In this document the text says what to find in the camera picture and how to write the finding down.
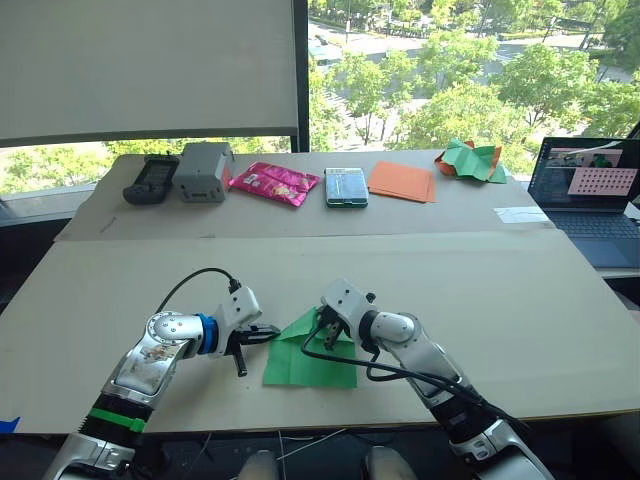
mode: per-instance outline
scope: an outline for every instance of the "black cable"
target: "black cable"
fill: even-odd
[[[316,328],[307,336],[307,338],[304,340],[302,346],[300,347],[300,350],[302,351],[302,353],[304,353],[305,355],[309,356],[309,357],[313,357],[313,358],[319,358],[321,360],[329,360],[329,361],[333,361],[333,362],[339,362],[339,363],[347,363],[349,365],[358,365],[361,367],[367,367],[367,368],[376,368],[378,370],[384,370],[387,372],[392,372],[395,373],[396,376],[394,376],[394,379],[400,379],[400,378],[414,378],[416,380],[420,380],[422,382],[428,383],[430,385],[433,385],[441,390],[444,390],[446,392],[449,392],[451,395],[454,395],[464,401],[466,401],[467,403],[469,403],[470,405],[480,408],[482,410],[484,410],[485,412],[490,412],[492,414],[494,414],[495,416],[497,416],[498,418],[502,418],[504,420],[506,420],[507,422],[509,422],[512,426],[519,426],[520,429],[522,429],[524,432],[527,432],[530,430],[530,427],[522,422],[521,420],[512,417],[511,415],[509,415],[508,413],[506,413],[504,410],[502,410],[500,407],[497,407],[489,402],[487,402],[487,400],[485,400],[482,396],[480,396],[479,394],[473,392],[472,390],[456,383],[455,381],[446,378],[446,377],[442,377],[440,375],[434,375],[431,373],[418,373],[418,372],[412,372],[410,370],[406,370],[404,368],[400,368],[400,367],[394,367],[393,365],[387,365],[385,363],[374,363],[374,362],[369,362],[366,360],[356,360],[356,359],[352,359],[352,358],[346,358],[346,357],[338,357],[335,355],[326,355],[323,353],[315,353],[312,352],[311,350],[309,350],[307,348],[307,346],[309,345],[309,342],[311,342],[311,340],[320,332],[320,330],[322,330],[323,328],[325,328],[325,325],[322,322],[318,322],[318,325],[316,326]]]
[[[379,356],[380,356],[380,351],[378,350],[376,353],[373,354],[373,357],[371,357],[371,360],[369,361],[371,363],[376,363],[376,360],[378,360]],[[398,373],[391,373],[389,375],[374,375],[372,373],[372,370],[373,370],[373,367],[367,367],[367,378],[372,382],[390,382],[391,380],[400,380],[401,378],[404,378],[402,375]]]
[[[161,312],[165,305],[167,304],[167,302],[171,299],[171,297],[173,296],[174,293],[176,293],[178,291],[178,289],[184,285],[185,283],[187,283],[189,280],[191,280],[193,277],[197,277],[200,274],[203,273],[207,273],[207,272],[215,272],[215,273],[220,273],[222,275],[224,275],[225,277],[227,277],[229,279],[229,293],[233,293],[235,292],[238,288],[241,287],[240,282],[238,282],[235,278],[233,278],[231,276],[231,274],[229,272],[227,272],[226,270],[223,270],[221,268],[216,268],[216,267],[208,267],[208,268],[202,268],[200,270],[196,270],[195,272],[193,272],[191,275],[187,275],[185,278],[183,278],[180,282],[178,282],[178,284],[173,287],[171,289],[171,291],[167,294],[166,297],[164,297],[164,300],[162,300],[162,302],[160,303],[160,306],[157,308],[155,313],[159,313]]]

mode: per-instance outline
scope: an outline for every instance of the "green origami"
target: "green origami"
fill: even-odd
[[[493,145],[472,148],[454,138],[449,142],[442,161],[454,167],[459,177],[473,177],[483,182],[507,183],[507,176],[501,163],[498,163],[495,172],[489,177],[495,150],[496,147]]]
[[[317,317],[317,310],[312,308],[270,343],[269,360],[262,376],[263,384],[335,388],[358,386],[354,365],[308,357],[300,351],[305,338],[315,328]],[[355,345],[344,333],[340,334],[331,352],[327,352],[323,344],[324,339],[318,335],[309,343],[309,350],[355,358]]]

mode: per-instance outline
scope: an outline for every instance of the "blue ring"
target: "blue ring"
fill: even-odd
[[[200,350],[198,350],[199,355],[203,355],[205,353],[211,353],[211,348],[213,347],[214,339],[215,339],[215,331],[216,329],[216,319],[213,317],[209,317],[204,313],[198,313],[200,320],[202,321],[202,329],[204,336],[202,338],[202,345],[200,346]]]

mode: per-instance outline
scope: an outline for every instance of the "pink snack bag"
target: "pink snack bag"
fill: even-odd
[[[246,172],[229,182],[245,192],[299,207],[307,193],[320,181],[310,173],[296,172],[269,163],[256,162]]]

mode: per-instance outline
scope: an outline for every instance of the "white sheet of paper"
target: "white sheet of paper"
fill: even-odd
[[[549,217],[540,207],[494,208],[503,223],[548,222]]]

